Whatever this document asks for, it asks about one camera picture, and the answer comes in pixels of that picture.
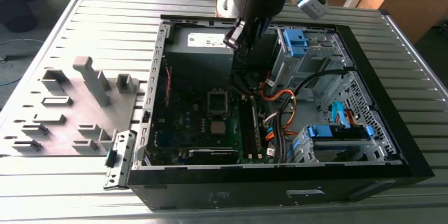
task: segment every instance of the slotted metal surface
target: slotted metal surface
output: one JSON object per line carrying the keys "label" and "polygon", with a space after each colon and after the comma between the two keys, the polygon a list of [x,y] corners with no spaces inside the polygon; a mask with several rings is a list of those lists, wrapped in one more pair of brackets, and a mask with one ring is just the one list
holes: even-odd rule
{"label": "slotted metal surface", "polygon": [[[73,0],[0,113],[0,124],[17,109],[17,101],[25,96],[22,91],[38,66],[47,61],[61,64],[62,58],[53,57],[91,56],[98,67],[107,69],[107,76],[130,73],[142,80],[149,78],[151,39],[161,14],[214,17],[215,1]],[[277,19],[311,22],[294,6],[287,6]],[[250,220],[257,223],[361,223],[370,220],[423,223],[431,220],[445,223],[448,212],[446,91],[387,16],[374,10],[333,8],[319,22],[353,27],[435,178],[350,204],[151,212],[131,191],[103,191],[103,157],[5,157],[0,158],[0,174],[6,175],[0,176],[0,220],[41,220],[43,223],[93,219],[109,223],[125,220],[127,223],[247,223]],[[139,120],[141,115],[142,111],[137,110],[134,118]],[[338,214],[323,211],[338,211]]]}

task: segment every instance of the label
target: label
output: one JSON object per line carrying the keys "label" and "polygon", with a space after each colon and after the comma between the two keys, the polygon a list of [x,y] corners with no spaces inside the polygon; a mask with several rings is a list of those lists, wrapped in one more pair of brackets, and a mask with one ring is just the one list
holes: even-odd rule
{"label": "label", "polygon": [[267,84],[269,84],[270,86],[274,86],[274,81],[271,81],[271,79],[269,79],[269,80],[267,80]]}
{"label": "label", "polygon": [[274,157],[275,149],[269,148],[269,150],[267,150],[266,152],[267,152],[266,154],[267,154],[269,156],[273,156],[273,157]]}
{"label": "label", "polygon": [[225,34],[197,34],[191,33],[189,35],[189,46],[190,47],[223,47],[225,44]]}

